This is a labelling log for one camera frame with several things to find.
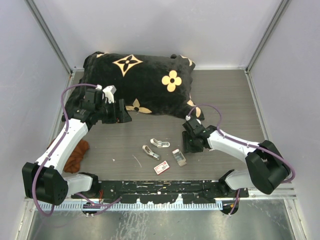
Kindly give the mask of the staple box tray with staples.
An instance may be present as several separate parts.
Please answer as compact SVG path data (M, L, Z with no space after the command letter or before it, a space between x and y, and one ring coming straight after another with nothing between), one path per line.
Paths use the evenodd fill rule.
M183 167L187 164L187 160L180 149L177 148L173 150L172 155L180 167Z

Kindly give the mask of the red white staple box sleeve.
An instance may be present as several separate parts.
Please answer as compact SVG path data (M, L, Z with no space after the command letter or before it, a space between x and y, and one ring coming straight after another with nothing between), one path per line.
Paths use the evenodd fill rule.
M167 161L163 161L159 165L155 166L153 169L157 175L160 175L167 171L170 168L169 164Z

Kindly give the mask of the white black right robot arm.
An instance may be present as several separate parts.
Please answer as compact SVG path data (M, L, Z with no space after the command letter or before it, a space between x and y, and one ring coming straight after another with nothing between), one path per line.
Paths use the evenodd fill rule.
M204 149L220 151L246 165L243 170L229 170L219 179L223 190L256 188L270 195L295 175L271 141L246 141L227 134L217 126L204 127L197 118L187 120L182 126L185 153L200 153Z

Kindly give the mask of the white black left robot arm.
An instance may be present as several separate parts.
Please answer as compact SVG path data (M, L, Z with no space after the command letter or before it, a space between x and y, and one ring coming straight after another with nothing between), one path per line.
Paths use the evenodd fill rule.
M103 124L132 121L123 99L116 100L113 85L86 84L83 99L65 111L65 124L50 147L34 163L26 162L22 168L25 196L34 202L60 205L71 195L99 191L99 180L92 173L78 173L63 177L68 158L80 140L97 122Z

